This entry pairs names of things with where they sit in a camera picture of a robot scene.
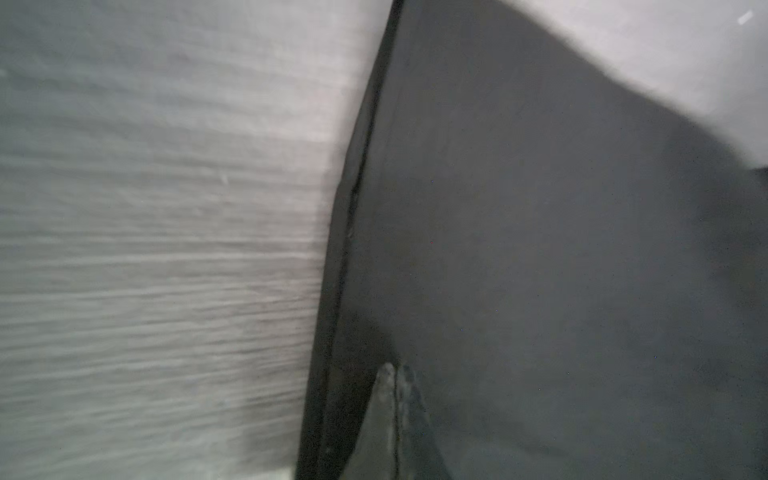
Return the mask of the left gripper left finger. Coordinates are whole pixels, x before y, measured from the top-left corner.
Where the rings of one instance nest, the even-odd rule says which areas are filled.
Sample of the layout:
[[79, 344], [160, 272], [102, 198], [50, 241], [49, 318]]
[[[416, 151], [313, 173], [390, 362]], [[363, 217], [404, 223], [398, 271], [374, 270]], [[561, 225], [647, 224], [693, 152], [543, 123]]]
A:
[[396, 369], [391, 363], [379, 368], [354, 450], [341, 479], [397, 478]]

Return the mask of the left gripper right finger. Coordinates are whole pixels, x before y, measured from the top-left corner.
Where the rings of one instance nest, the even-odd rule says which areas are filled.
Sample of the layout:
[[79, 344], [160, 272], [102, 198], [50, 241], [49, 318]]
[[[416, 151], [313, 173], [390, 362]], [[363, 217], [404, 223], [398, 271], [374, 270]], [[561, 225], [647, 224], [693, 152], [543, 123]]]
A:
[[412, 369], [396, 375], [397, 479], [451, 479], [435, 441], [429, 416]]

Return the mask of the black skirt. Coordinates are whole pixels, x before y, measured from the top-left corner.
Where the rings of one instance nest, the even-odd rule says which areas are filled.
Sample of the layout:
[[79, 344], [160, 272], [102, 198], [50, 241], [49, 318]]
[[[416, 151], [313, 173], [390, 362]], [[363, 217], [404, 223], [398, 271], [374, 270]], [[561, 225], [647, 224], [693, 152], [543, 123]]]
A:
[[396, 1], [333, 205], [295, 475], [412, 369], [451, 479], [763, 479], [767, 187], [498, 1]]

